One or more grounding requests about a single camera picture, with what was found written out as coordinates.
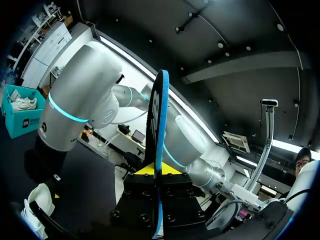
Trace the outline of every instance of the ceiling beam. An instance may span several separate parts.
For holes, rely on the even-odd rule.
[[[310,69],[311,63],[304,52],[300,52],[304,69]],[[187,83],[195,83],[214,77],[265,68],[297,68],[301,67],[296,51],[265,52],[218,63],[205,69],[182,77]]]

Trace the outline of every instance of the cable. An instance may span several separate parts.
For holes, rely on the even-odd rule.
[[[294,139],[294,137],[295,137],[298,118],[299,118],[299,108],[300,108],[300,73],[299,73],[299,67],[297,67],[296,70],[298,72],[299,95],[298,95],[298,110],[296,112],[296,120],[295,120],[295,126],[294,126],[294,130],[293,130],[293,134],[292,134],[292,139]]]
[[[272,10],[274,11],[274,13],[276,14],[276,16],[278,17],[278,19],[279,19],[279,21],[281,22],[281,24],[282,24],[283,28],[285,28],[285,25],[284,25],[284,23],[282,22],[282,20],[281,20],[280,16],[278,15],[277,11],[274,9],[274,7],[271,5],[271,3],[270,3],[269,1],[267,1],[267,2],[268,2],[268,4],[270,5],[270,7],[272,8]],[[300,61],[300,65],[301,65],[301,70],[303,70],[303,69],[304,69],[304,67],[302,66],[302,61],[301,61],[300,53],[299,53],[299,51],[298,51],[298,49],[297,49],[296,45],[294,44],[294,42],[291,40],[291,37],[289,36],[289,33],[287,33],[287,36],[288,36],[288,38],[289,38],[289,40],[290,40],[291,44],[292,44],[292,45],[293,45],[293,47],[295,48],[296,53],[298,54],[299,61]]]
[[[203,202],[200,203],[200,207],[206,205],[206,203],[210,201],[211,197],[212,197],[212,194],[210,194],[205,200],[203,200]]]
[[[260,126],[259,126],[259,133],[258,133],[258,144],[260,141],[261,123],[262,123],[262,103],[260,101]],[[257,151],[255,151],[254,162],[256,162],[256,157],[257,157]]]
[[[148,110],[146,110],[145,112],[143,112],[143,113],[140,114],[139,116],[136,116],[136,117],[134,117],[134,118],[132,118],[132,119],[130,119],[130,120],[127,120],[127,121],[123,121],[123,122],[111,122],[110,124],[112,124],[112,125],[126,124],[126,123],[129,123],[129,122],[131,122],[131,121],[133,121],[133,120],[136,120],[136,119],[142,117],[142,116],[145,115],[147,112],[148,112]]]
[[[225,44],[228,44],[227,41],[224,39],[224,37],[220,34],[220,32],[215,28],[215,26],[210,23],[205,17],[203,17],[201,14],[198,14],[198,16],[200,18],[202,18],[218,35],[219,37],[222,39],[222,41],[224,41]]]
[[[94,26],[94,31],[95,31],[95,35],[97,35],[98,37],[100,37],[97,33],[97,29],[96,29],[96,25],[90,21],[87,21],[87,20],[84,20],[84,18],[82,17],[82,13],[81,13],[81,9],[80,9],[80,5],[79,5],[79,0],[76,0],[76,4],[78,6],[78,10],[79,10],[79,15],[80,15],[80,18],[83,22],[85,22],[85,24],[92,24]]]
[[[311,191],[311,189],[305,189],[305,190],[299,191],[296,194],[293,194],[288,199],[286,199],[283,203],[286,204],[287,202],[291,201],[292,199],[294,199],[295,197],[299,196],[300,194],[309,193],[310,191]]]
[[[217,217],[219,217],[219,215],[227,208],[229,207],[231,204],[236,204],[236,203],[239,203],[239,204],[242,204],[244,201],[243,200],[240,200],[240,199],[236,199],[236,200],[232,200],[232,201],[229,201],[227,202],[225,205],[223,205],[217,212],[215,212],[214,215],[212,215],[212,217],[210,217],[205,225],[208,226],[211,221],[214,221]]]
[[[207,162],[214,162],[214,163],[218,164],[220,166],[220,168],[222,169],[222,166],[221,166],[221,164],[219,162],[213,161],[213,160],[209,160],[209,159],[204,159],[204,158],[202,158],[202,159],[207,161]]]

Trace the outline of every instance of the ceiling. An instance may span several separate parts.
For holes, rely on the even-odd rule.
[[[260,106],[265,98],[279,101],[274,139],[289,142],[295,131],[291,143],[320,149],[319,86],[310,54],[317,41],[306,44],[302,38],[308,36],[302,26],[309,17],[299,15],[303,6],[293,5],[288,13],[272,1],[285,27],[280,31],[281,21],[266,0],[79,0],[79,5],[97,30],[155,70],[168,70],[170,83],[221,143],[223,131],[246,136],[251,153],[229,149],[233,156],[258,162],[266,141]],[[76,1],[68,7],[78,11]],[[184,29],[177,33],[176,27]],[[294,101],[299,98],[298,112]],[[267,165],[271,172],[287,170],[292,179],[294,159],[295,154],[273,147]]]

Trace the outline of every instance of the white sneaker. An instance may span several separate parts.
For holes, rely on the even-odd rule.
[[[29,225],[31,230],[40,238],[46,239],[48,236],[45,232],[45,226],[38,220],[30,209],[29,203],[36,201],[38,206],[48,215],[51,216],[55,209],[55,205],[52,203],[51,193],[48,186],[44,183],[40,183],[30,193],[28,200],[24,200],[24,209],[21,212],[21,216],[24,221]]]
[[[33,100],[29,98],[17,98],[14,102],[11,103],[14,112],[25,111],[25,110],[34,110],[37,107],[37,98]]]

